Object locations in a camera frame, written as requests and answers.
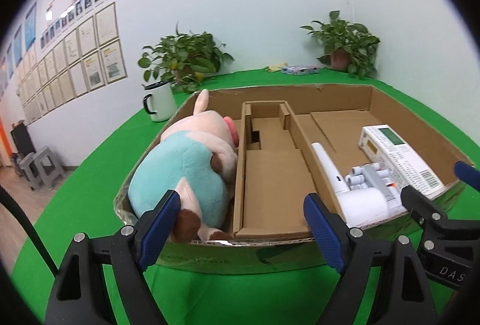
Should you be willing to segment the white lint roller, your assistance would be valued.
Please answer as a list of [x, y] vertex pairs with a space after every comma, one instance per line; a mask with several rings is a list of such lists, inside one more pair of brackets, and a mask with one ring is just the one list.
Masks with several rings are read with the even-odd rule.
[[351, 190], [344, 180], [345, 176], [340, 174], [324, 147], [320, 143], [314, 142], [312, 148], [334, 190], [347, 226], [367, 228], [393, 219], [404, 212], [403, 209], [400, 213], [392, 213], [383, 195], [374, 188]]

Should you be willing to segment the white green medicine box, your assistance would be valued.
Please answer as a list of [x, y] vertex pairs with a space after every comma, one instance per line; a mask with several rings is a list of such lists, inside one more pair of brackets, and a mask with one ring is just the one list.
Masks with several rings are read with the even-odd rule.
[[398, 193], [411, 186], [428, 198], [434, 198], [446, 189], [425, 160], [387, 124], [364, 126], [359, 147], [372, 163], [388, 171], [386, 178]]

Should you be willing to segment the pig plush toy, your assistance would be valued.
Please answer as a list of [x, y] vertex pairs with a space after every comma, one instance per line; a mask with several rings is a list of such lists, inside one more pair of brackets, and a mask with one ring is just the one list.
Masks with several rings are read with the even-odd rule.
[[233, 120], [210, 110], [209, 91], [195, 100], [193, 114], [176, 121], [139, 163], [128, 186], [137, 217], [153, 210], [168, 190], [180, 197], [171, 233], [176, 242], [229, 240], [223, 232], [239, 161]]

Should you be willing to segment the grey plastic stool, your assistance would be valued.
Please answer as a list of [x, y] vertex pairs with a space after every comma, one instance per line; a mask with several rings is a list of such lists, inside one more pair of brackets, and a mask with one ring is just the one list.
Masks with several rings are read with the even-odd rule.
[[47, 189], [53, 189], [54, 182], [58, 177], [66, 177], [65, 170], [56, 155], [47, 146], [36, 153], [28, 154], [20, 161], [19, 167], [25, 175], [29, 187], [34, 191], [39, 191], [41, 184], [44, 184]]

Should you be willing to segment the right potted green plant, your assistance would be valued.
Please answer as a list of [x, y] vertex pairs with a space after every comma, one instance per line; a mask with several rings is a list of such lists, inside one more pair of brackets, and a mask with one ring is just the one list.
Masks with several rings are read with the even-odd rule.
[[376, 75], [381, 40], [361, 23], [343, 20], [339, 10], [332, 10], [328, 21], [312, 20], [300, 28], [323, 48], [317, 59], [329, 69], [359, 79]]

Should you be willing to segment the potted green plant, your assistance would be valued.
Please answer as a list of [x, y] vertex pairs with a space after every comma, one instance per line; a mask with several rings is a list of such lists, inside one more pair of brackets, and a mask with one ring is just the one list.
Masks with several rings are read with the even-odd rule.
[[300, 28], [323, 48], [317, 59], [329, 69], [359, 79], [376, 75], [381, 40], [361, 23], [343, 20], [339, 10], [332, 10], [328, 21], [312, 20]]
[[144, 46], [137, 66], [145, 82], [166, 81], [176, 91], [193, 93], [205, 79], [233, 61], [224, 43], [217, 42], [212, 34], [177, 30], [155, 45]]

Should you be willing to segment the patterned pouch on table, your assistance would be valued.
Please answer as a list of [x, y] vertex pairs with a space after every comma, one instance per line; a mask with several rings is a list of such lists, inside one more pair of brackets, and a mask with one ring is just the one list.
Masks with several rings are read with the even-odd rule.
[[287, 65], [281, 68], [281, 72], [291, 76], [312, 75], [320, 72], [320, 67], [316, 65]]

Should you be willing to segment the white enamel mug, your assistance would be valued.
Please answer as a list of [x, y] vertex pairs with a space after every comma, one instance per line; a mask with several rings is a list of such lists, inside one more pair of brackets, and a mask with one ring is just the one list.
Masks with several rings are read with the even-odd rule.
[[156, 81], [144, 87], [143, 107], [153, 122], [169, 120], [176, 112], [177, 106], [171, 83]]

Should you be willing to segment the yellow item on table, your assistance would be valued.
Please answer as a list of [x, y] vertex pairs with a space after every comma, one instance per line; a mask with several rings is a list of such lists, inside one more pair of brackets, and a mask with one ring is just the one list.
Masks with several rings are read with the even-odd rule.
[[281, 70], [286, 66], [287, 66], [287, 63], [269, 65], [268, 67], [265, 68], [265, 70], [269, 73], [276, 73], [276, 72], [281, 72]]

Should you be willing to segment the left potted green plant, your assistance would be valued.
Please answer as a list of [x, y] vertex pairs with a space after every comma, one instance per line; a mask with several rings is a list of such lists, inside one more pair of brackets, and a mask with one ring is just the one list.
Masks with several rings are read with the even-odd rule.
[[155, 45], [144, 46], [137, 66], [145, 82], [166, 81], [176, 91], [193, 93], [205, 79], [233, 61], [224, 43], [217, 42], [212, 34], [177, 30]]

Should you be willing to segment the framed certificate on wall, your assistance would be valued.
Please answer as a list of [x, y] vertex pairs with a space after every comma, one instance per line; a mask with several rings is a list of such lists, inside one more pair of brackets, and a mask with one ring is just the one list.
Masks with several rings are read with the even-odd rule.
[[114, 40], [107, 45], [102, 46], [99, 49], [99, 53], [107, 84], [122, 80], [128, 76], [125, 68], [120, 39]]

